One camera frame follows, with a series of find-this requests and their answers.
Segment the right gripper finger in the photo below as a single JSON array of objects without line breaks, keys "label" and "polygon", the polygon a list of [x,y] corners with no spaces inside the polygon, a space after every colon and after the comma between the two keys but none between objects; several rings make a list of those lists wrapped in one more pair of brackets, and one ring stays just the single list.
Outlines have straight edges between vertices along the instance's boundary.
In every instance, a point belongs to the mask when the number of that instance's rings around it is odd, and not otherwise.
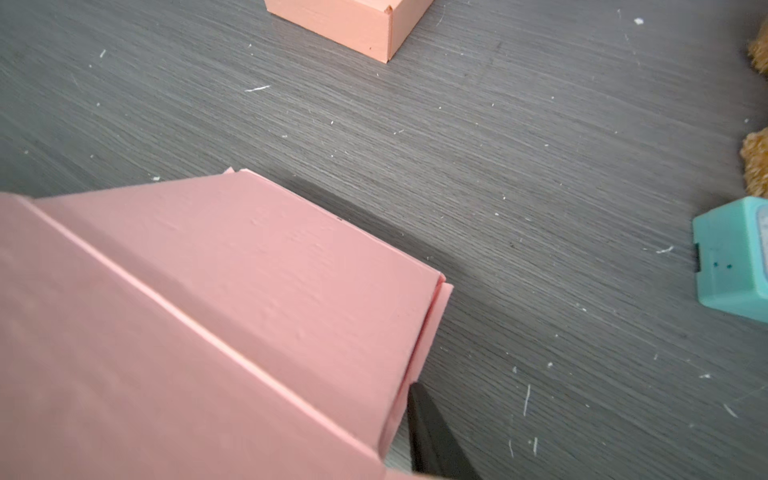
[{"label": "right gripper finger", "polygon": [[409,387],[407,421],[411,468],[415,473],[445,479],[481,479],[420,383]]}]

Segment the pink cardboard box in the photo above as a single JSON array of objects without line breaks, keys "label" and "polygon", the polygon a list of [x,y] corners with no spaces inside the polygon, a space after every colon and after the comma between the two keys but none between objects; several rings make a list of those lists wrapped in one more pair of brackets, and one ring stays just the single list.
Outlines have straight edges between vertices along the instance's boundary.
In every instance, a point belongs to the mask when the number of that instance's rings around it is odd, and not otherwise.
[{"label": "pink cardboard box", "polygon": [[246,169],[1,197],[5,479],[394,479],[452,286]]}]

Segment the orange cardboard box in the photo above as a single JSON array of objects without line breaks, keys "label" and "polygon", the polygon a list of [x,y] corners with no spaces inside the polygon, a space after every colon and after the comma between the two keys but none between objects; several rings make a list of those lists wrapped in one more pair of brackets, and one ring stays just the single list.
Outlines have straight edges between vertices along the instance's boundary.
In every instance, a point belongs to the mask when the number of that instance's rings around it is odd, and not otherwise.
[{"label": "orange cardboard box", "polygon": [[432,0],[266,0],[269,13],[388,63]]}]

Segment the small teal alarm clock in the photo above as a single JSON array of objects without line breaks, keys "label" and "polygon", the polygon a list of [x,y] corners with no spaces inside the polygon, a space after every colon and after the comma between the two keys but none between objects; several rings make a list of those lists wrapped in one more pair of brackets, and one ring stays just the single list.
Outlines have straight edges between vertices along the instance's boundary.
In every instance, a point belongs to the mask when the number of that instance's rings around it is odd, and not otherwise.
[{"label": "small teal alarm clock", "polygon": [[709,308],[767,321],[767,201],[745,197],[695,217],[697,297]]}]

